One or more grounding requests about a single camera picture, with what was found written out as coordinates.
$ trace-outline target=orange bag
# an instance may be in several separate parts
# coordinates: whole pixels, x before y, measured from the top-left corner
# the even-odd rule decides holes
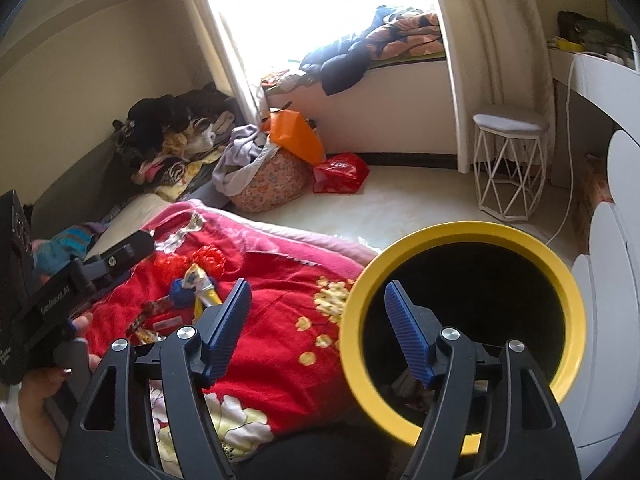
[[[293,110],[280,110],[271,114],[269,138],[294,155],[317,166],[326,160],[322,142],[311,126],[300,114]]]

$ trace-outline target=hand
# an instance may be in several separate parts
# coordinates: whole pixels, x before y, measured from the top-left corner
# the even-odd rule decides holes
[[[92,314],[87,313],[74,320],[76,337],[86,335],[92,319]],[[97,355],[89,355],[89,368],[92,371],[95,371],[98,364],[100,358]],[[24,433],[35,448],[51,462],[58,462],[62,441],[58,430],[44,411],[44,401],[55,394],[72,373],[72,370],[62,368],[30,370],[24,375],[18,393],[18,407]]]

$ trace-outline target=floral laundry basket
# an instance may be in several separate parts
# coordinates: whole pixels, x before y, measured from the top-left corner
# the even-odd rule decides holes
[[[251,182],[229,198],[242,212],[268,211],[302,195],[310,180],[310,166],[289,150],[279,148]]]

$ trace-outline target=white sleeve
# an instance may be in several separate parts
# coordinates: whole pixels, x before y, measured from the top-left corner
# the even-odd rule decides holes
[[[20,408],[18,407],[18,392],[20,386],[11,386],[6,401],[0,401],[0,408],[4,411],[4,416],[15,431],[15,434],[22,442],[22,445],[29,452],[31,457],[38,463],[43,471],[51,478],[56,475],[56,464],[45,458],[29,441],[22,428],[22,419],[20,418]]]

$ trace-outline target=yellow trash can rim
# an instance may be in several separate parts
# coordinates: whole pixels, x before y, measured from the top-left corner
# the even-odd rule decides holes
[[[364,321],[376,291],[393,270],[419,253],[459,242],[487,243],[514,251],[535,264],[553,286],[564,318],[564,348],[550,384],[558,403],[574,383],[584,354],[587,329],[580,290],[562,260],[539,240],[511,227],[478,221],[440,224],[405,236],[377,256],[353,286],[340,323],[340,359],[360,406],[383,430],[409,446],[415,445],[421,428],[396,413],[373,385],[362,350]],[[479,444],[479,433],[468,434],[462,454],[478,452]]]

